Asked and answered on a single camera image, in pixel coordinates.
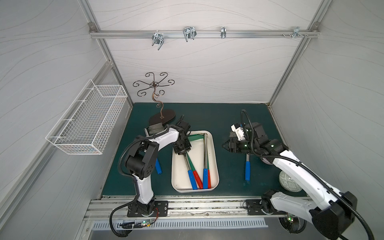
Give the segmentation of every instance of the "wire basket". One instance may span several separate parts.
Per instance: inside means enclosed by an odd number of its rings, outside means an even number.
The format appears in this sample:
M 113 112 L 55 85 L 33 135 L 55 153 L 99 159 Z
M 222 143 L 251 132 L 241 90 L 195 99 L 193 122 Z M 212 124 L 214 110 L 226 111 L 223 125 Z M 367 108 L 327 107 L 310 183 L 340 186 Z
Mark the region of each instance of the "wire basket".
M 121 85 L 92 82 L 87 86 L 77 97 L 85 95 L 85 98 L 75 100 L 46 137 L 67 154 L 102 154 L 127 99 Z

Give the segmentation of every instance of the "wall hook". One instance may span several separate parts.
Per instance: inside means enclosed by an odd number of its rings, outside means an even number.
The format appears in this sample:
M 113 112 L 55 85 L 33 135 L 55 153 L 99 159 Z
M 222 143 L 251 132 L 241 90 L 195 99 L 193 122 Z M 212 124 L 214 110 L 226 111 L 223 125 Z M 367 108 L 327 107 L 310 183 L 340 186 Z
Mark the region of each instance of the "wall hook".
M 305 37 L 304 35 L 302 35 L 302 34 L 300 34 L 299 33 L 299 30 L 300 30 L 300 28 L 299 27 L 296 27 L 294 30 L 293 30 L 293 33 L 292 34 L 290 34 L 290 36 L 291 36 L 291 38 L 295 38 L 295 37 L 297 37 L 297 36 L 300 36 L 300 37 Z
M 152 46 L 156 43 L 159 45 L 159 47 L 157 48 L 157 50 L 160 50 L 161 46 L 163 45 L 164 43 L 164 38 L 163 38 L 163 35 L 155 32 L 152 36 Z
M 221 38 L 226 38 L 227 37 L 227 29 L 226 27 L 222 26 L 221 27 Z
M 193 26 L 188 26 L 185 29 L 183 29 L 183 34 L 187 42 L 188 42 L 188 38 L 192 38 L 192 40 L 194 40 L 196 36 L 196 29 Z

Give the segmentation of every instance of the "white wall panel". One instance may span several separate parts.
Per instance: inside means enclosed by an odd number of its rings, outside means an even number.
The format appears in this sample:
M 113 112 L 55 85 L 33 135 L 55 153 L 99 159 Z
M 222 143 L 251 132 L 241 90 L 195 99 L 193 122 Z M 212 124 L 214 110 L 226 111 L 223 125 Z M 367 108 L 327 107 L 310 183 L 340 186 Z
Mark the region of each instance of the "white wall panel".
M 307 28 L 321 0 L 89 0 L 102 30 Z
M 117 84 L 112 71 L 102 84 Z M 102 155 L 67 155 L 59 149 L 54 153 L 0 233 L 0 239 L 75 238 L 90 200 L 101 192 L 125 129 L 128 110 L 126 102 Z
M 384 239 L 384 2 L 335 0 L 272 106 L 288 145 Z M 348 239 L 367 239 L 358 220 Z
M 0 1 L 0 202 L 106 59 L 76 0 Z
M 182 103 L 266 103 L 286 69 L 298 39 L 166 39 L 161 49 L 151 39 L 107 40 L 133 102 L 151 102 L 150 91 L 139 97 L 154 72 L 175 80 L 159 100 Z

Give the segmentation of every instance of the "black mounting plate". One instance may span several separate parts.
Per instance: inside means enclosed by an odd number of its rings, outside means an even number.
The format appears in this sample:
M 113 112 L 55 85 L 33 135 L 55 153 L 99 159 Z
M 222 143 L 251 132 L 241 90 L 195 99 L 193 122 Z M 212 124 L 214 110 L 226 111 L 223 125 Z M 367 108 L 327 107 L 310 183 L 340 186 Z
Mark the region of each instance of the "black mounting plate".
M 168 201 L 155 201 L 155 207 L 159 210 L 159 217 L 166 217 L 168 215 Z M 156 217 L 156 209 L 146 217 Z M 127 217 L 143 217 L 137 212 L 137 203 L 136 201 L 128 205 Z
M 166 123 L 169 123 L 170 121 L 172 121 L 172 119 L 175 118 L 176 116 L 176 113 L 175 111 L 173 111 L 172 109 L 164 109 L 162 111 L 163 113 L 163 119 L 160 118 L 160 113 L 157 113 L 155 115 L 153 115 L 151 118 L 149 118 L 149 125 L 154 125 L 154 124 L 157 124 L 157 123 L 161 123 L 161 124 L 166 124 Z
M 245 208 L 247 209 L 248 215 L 265 215 L 260 205 L 261 199 L 247 199 L 245 200 Z M 285 215 L 286 212 L 274 211 L 271 215 Z

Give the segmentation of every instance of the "patterned ball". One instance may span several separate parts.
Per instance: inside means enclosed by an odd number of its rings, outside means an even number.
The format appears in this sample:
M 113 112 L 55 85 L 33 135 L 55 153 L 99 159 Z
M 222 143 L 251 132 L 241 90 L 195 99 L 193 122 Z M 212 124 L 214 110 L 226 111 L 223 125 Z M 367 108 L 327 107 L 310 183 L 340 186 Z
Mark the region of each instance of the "patterned ball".
M 284 189 L 290 192 L 300 192 L 302 188 L 284 171 L 279 174 L 279 182 Z

